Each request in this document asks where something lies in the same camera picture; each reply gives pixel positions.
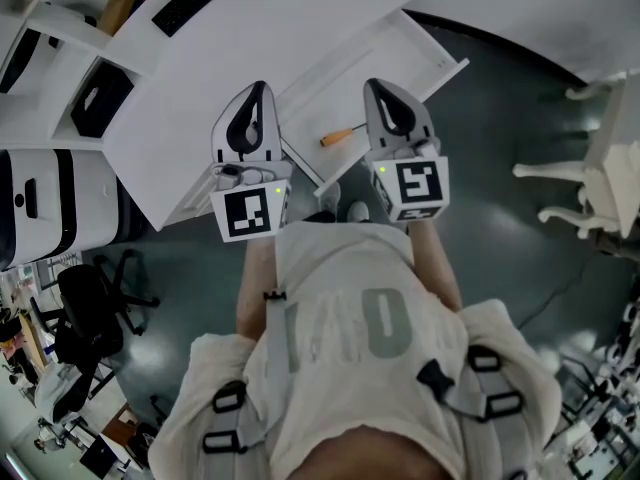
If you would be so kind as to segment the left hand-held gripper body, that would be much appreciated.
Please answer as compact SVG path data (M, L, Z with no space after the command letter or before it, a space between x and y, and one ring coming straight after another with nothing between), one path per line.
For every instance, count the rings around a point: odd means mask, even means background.
M214 165L209 198L223 241L276 235L286 224L292 173L286 160Z

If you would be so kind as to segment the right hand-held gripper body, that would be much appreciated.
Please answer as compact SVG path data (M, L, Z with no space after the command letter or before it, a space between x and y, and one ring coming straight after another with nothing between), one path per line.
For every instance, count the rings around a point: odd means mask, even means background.
M449 162L440 143L421 139L364 157L371 184L391 223L437 218L450 204Z

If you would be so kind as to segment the orange handled screwdriver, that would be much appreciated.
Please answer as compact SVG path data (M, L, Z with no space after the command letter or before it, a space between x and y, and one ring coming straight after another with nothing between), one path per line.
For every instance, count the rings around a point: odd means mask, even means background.
M329 134L327 134L326 136L324 136L321 140L320 140L320 145L322 147L330 147L332 145L335 145L341 141L343 141L344 139L352 136L357 130L365 127L366 124L362 123L360 125L357 125L353 128L346 128L346 129L342 129L342 130L338 130L338 131L334 131L331 132Z

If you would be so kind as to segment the white drawer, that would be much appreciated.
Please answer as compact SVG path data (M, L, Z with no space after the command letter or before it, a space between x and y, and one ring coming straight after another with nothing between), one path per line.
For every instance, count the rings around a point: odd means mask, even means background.
M364 127L335 145L320 145L331 132L365 123L368 79L395 83L424 102L468 65L396 10L326 54L276 98L283 151L320 196L370 149Z

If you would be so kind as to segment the person's left forearm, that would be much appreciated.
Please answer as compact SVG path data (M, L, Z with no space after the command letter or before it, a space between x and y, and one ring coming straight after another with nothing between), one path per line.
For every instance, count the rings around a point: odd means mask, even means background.
M236 305L236 333L257 342L266 329L264 294L277 288L275 238L247 242Z

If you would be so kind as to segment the person's right forearm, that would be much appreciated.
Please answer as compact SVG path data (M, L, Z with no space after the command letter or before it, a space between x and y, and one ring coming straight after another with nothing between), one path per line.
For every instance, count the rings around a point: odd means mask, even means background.
M414 273L427 291L451 311L463 309L461 292L432 220L412 221L407 227L414 257Z

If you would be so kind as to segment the white desk with shelves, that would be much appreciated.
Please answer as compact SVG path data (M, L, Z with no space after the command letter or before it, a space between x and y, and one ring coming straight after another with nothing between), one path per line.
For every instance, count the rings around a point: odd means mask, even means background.
M108 0L63 6L97 27ZM100 51L61 40L40 89L0 94L0 148L101 151L148 221L161 228L211 163L211 130L229 101L263 80L286 89L324 55L409 0L213 0L172 37L152 22L170 0L145 0ZM135 86L100 139L69 112L91 65L106 60Z

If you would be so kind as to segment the person's left grey shoe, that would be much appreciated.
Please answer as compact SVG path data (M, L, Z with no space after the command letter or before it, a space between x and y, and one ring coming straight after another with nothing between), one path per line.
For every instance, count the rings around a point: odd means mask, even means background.
M336 182L327 188L319 197L319 210L336 216L338 214L340 199L341 187L340 184Z

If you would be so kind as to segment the person in white shirt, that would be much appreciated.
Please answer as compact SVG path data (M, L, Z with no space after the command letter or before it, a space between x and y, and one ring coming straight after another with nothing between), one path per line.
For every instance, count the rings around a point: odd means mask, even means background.
M451 311L389 225L274 238L266 329L193 342L155 480L530 480L562 395L501 301Z

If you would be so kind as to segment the black tissue box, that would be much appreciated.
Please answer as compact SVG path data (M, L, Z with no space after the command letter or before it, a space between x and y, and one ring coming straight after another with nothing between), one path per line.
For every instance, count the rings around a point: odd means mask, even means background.
M70 117L82 137L100 139L134 88L120 67L101 62L85 81L71 107Z

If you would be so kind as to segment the brown cardboard box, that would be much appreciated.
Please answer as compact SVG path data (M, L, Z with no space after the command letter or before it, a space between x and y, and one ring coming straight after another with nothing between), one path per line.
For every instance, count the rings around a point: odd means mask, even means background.
M145 0L108 0L97 28L114 36Z

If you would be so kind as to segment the white ornate side table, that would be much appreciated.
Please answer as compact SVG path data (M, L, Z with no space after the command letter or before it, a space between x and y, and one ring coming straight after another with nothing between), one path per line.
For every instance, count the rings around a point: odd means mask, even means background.
M640 68L565 91L565 97L573 101L601 94L607 96L606 108L599 127L589 133L584 159L512 168L517 178L579 185L582 212L546 207L538 212L538 219L543 223L551 218L563 220L577 228L580 239L593 230L626 238L640 216Z

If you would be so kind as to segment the black office chair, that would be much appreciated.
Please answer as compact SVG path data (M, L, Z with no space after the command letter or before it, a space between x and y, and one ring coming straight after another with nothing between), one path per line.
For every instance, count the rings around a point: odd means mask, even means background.
M92 397L91 385L99 365L122 350L122 324L135 336L144 333L142 327L132 323L131 307L160 305L156 297L143 299L126 293L123 288L128 261L140 257L133 249L125 250L112 277L103 270L108 262L104 255L94 257L91 264L71 266L57 277L61 308L41 312L36 303L32 304L44 330L48 329L48 322L54 323L56 360L45 368L34 395L35 407L47 423L65 424Z

